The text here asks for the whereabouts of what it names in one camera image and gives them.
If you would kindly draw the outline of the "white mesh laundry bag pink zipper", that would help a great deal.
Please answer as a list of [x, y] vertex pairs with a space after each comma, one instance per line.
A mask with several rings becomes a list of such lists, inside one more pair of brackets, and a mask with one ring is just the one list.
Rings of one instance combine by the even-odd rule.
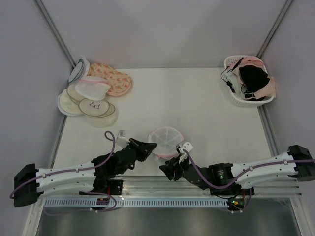
[[152, 151], [158, 158], [169, 159], [178, 153], [176, 146], [184, 140], [183, 134], [172, 127], [165, 126], [157, 128], [149, 133], [149, 143], [156, 143], [156, 148]]

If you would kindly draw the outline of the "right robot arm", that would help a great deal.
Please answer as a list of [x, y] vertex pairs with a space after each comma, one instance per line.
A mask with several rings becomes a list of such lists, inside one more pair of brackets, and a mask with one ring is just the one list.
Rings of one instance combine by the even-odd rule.
[[310, 151], [302, 146], [290, 146], [282, 154], [269, 159], [248, 163], [219, 163], [208, 167], [198, 167], [190, 151], [190, 142], [177, 146], [178, 156], [160, 166], [169, 180], [184, 178], [202, 190], [210, 190], [213, 196], [253, 195], [254, 186], [291, 177], [297, 181], [313, 181], [315, 160]]

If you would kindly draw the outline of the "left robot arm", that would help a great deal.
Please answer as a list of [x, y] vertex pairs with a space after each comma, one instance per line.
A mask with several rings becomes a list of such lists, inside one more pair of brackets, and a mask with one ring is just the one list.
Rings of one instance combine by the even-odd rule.
[[135, 163], [144, 162], [156, 147], [156, 143], [130, 138], [122, 150], [69, 169], [43, 169], [27, 164], [14, 177], [10, 198], [15, 207], [24, 207], [50, 195], [107, 193], [108, 180], [134, 169]]

